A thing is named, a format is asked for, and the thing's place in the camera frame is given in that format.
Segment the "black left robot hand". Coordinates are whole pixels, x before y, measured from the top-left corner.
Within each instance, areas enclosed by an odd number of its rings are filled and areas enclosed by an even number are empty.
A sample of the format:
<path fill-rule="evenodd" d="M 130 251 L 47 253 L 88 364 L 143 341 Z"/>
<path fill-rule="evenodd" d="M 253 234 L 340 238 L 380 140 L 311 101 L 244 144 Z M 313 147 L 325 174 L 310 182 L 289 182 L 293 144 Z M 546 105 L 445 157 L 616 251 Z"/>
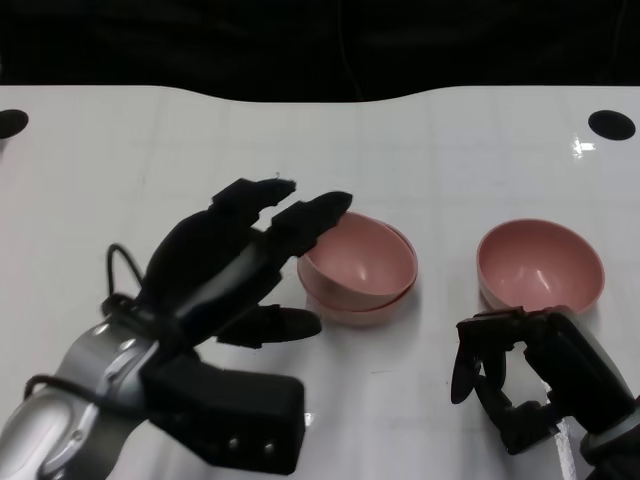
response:
<path fill-rule="evenodd" d="M 281 281 L 281 269 L 335 227 L 353 197 L 331 191 L 298 201 L 255 228 L 260 213 L 296 189 L 292 180 L 239 179 L 210 206 L 179 222 L 153 253 L 136 302 L 197 346 L 253 309 Z"/>

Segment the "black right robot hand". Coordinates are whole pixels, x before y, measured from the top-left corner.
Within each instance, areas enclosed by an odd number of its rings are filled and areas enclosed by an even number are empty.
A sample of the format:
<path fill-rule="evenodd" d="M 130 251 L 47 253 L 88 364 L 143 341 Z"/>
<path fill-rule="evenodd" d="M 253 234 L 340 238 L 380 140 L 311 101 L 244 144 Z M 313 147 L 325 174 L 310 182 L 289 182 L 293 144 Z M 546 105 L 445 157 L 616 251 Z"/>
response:
<path fill-rule="evenodd" d="M 521 307 L 483 312 L 456 326 L 459 346 L 451 380 L 451 401 L 476 394 L 503 445 L 519 454 L 558 433 L 572 417 L 589 434 L 603 434 L 635 412 L 637 403 L 621 374 L 573 311 Z M 549 388 L 548 402 L 519 406 L 503 393 L 506 354 L 518 343 Z"/>

